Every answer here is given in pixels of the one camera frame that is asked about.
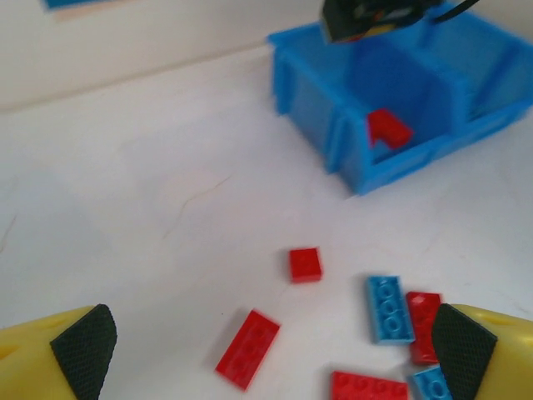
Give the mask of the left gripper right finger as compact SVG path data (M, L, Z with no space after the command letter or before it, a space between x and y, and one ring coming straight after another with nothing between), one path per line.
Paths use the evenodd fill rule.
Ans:
M431 339L454 399L532 398L531 321L443 303Z

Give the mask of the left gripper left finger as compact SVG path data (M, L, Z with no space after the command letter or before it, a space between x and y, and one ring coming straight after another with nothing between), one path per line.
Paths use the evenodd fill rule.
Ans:
M117 343L105 304L1 330L2 399L98 399Z

